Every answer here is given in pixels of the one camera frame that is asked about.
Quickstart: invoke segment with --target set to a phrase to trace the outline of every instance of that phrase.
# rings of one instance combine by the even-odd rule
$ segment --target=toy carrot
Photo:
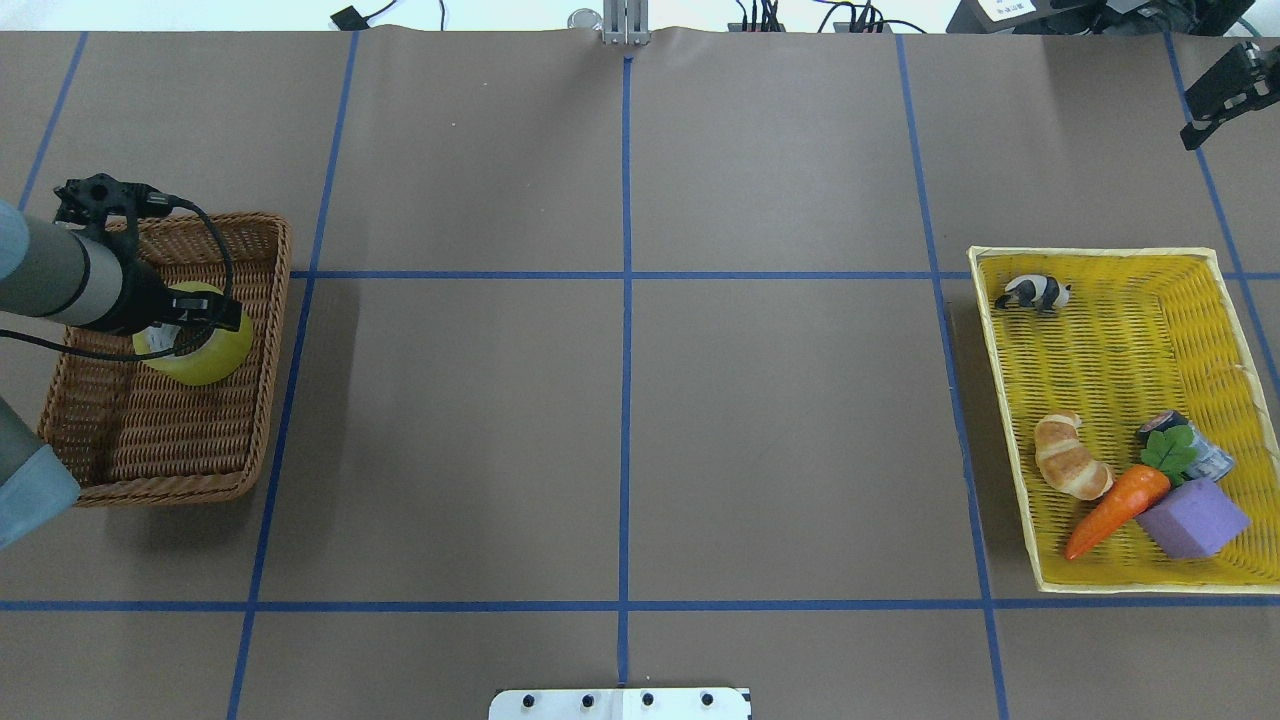
[[[1080,520],[1066,541],[1068,560],[1075,560],[1093,550],[1111,533],[1160,502],[1169,491],[1183,484],[1181,473],[1196,460],[1192,448],[1192,429],[1176,425],[1165,432],[1156,430],[1142,451],[1142,465],[1134,465],[1116,478],[1115,487],[1102,497],[1097,507]]]

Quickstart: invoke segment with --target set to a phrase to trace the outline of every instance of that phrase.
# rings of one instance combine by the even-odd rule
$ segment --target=toy panda
[[[1021,307],[1052,313],[1071,299],[1071,286],[1059,284],[1051,275],[1018,275],[1005,286],[1005,295],[996,299],[996,307],[1004,310],[1014,299]]]

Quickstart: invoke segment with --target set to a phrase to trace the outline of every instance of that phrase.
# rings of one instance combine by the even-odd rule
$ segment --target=toy croissant
[[[1070,410],[1053,410],[1036,424],[1036,465],[1044,480],[1080,500],[1096,500],[1111,489],[1115,470],[1098,462],[1076,432],[1080,416]]]

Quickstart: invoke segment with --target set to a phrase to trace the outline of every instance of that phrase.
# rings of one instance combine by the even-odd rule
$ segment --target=wicker basket
[[[1037,585],[1280,593],[1280,450],[1213,251],[972,247],[969,263]],[[1071,301],[1052,316],[993,310],[1025,273],[1070,283]],[[1213,557],[1170,560],[1126,523],[1068,562],[1066,538],[1093,503],[1051,488],[1036,466],[1036,423],[1055,407],[1080,414],[1080,438],[1117,473],[1137,461],[1142,423],[1181,410],[1235,456],[1221,488],[1251,518],[1248,530]]]
[[[79,480],[79,506],[178,505],[243,495],[257,480],[271,424],[292,237],[278,215],[214,215],[236,268],[236,299],[253,322],[244,364],[187,387],[138,363],[63,355],[40,436]],[[223,266],[196,217],[141,223],[140,255],[166,283],[223,284]],[[133,352],[128,338],[70,329],[68,345]]]

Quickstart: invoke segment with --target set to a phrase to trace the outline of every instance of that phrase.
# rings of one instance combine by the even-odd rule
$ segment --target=yellow plastic basket
[[[1280,593],[1280,450],[1216,254],[970,247],[969,264],[1039,589]],[[1071,284],[1066,307],[996,310],[1005,284],[1028,273]],[[1137,461],[1139,425],[1181,411],[1235,456],[1221,488],[1249,528],[1215,557],[1170,560],[1129,521],[1068,562],[1066,538],[1094,503],[1053,489],[1036,466],[1036,423],[1056,407],[1080,414],[1080,439],[1116,473]]]

